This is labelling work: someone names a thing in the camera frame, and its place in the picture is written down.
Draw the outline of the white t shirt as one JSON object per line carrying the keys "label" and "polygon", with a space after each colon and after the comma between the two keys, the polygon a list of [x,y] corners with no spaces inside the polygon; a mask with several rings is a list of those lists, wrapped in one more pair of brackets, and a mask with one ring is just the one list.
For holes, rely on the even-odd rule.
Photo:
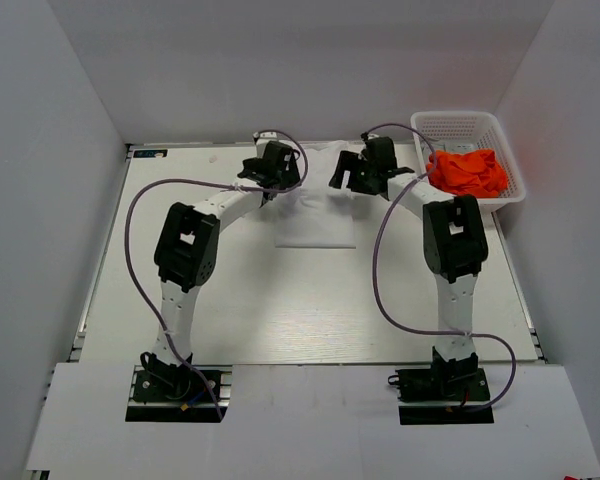
{"label": "white t shirt", "polygon": [[303,185],[275,201],[276,247],[356,247],[351,195],[329,186],[339,155],[348,148],[348,142],[334,141],[307,150],[309,171]]}

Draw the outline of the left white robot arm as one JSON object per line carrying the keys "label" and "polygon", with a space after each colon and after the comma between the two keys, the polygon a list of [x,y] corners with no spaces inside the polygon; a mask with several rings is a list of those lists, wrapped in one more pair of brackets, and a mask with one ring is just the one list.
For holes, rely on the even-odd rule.
{"label": "left white robot arm", "polygon": [[159,333],[141,364],[168,398],[182,398],[191,387],[193,315],[201,287],[215,270],[220,234],[301,180],[298,150],[270,140],[257,152],[243,162],[233,185],[193,205],[176,202],[167,212],[154,253],[161,286]]}

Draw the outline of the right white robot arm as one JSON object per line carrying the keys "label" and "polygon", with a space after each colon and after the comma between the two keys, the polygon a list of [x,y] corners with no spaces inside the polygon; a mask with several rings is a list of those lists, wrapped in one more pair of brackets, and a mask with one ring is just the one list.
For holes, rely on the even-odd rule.
{"label": "right white robot arm", "polygon": [[388,137],[366,139],[359,153],[341,152],[329,186],[380,196],[391,209],[402,207],[421,220],[424,259],[434,275],[438,303],[431,384],[439,396],[457,397],[478,369],[471,338],[473,294],[488,244],[477,199],[446,193],[400,167]]}

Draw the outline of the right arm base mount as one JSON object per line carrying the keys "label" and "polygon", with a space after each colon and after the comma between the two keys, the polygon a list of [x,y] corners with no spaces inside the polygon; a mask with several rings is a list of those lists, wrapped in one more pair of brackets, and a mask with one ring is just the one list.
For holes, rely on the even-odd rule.
{"label": "right arm base mount", "polygon": [[449,393],[438,390],[428,368],[399,369],[387,378],[388,386],[395,389],[401,426],[454,426],[487,425],[494,423],[491,407],[473,412],[491,399],[485,371]]}

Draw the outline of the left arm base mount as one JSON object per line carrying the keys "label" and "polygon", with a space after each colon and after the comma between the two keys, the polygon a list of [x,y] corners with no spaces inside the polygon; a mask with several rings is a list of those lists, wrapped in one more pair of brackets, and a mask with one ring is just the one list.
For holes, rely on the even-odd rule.
{"label": "left arm base mount", "polygon": [[127,423],[218,424],[215,403],[204,382],[185,370],[184,382],[173,388],[136,366],[126,407]]}

